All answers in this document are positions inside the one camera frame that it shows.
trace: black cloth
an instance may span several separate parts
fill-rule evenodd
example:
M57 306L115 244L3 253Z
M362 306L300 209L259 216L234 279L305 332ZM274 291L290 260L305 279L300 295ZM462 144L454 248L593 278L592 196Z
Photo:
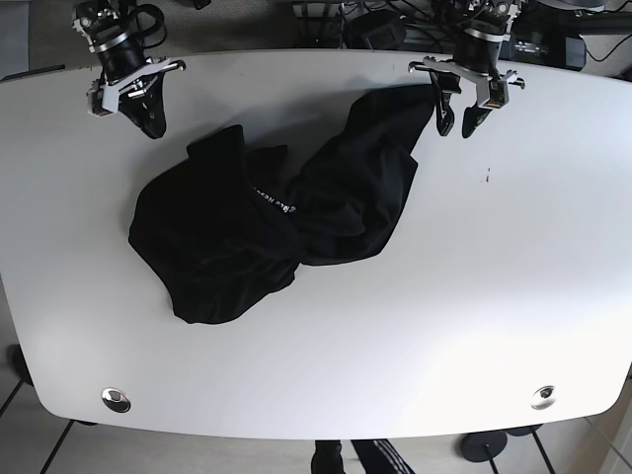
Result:
M129 243L164 282L176 316L231 321L290 285L299 263L347 263L384 248L433 110L431 86L367 93L274 198L287 148L247 153L240 125L220 130L143 189Z
M352 440L366 474L415 474L388 439ZM345 474L342 445L339 441L316 441L312 474Z

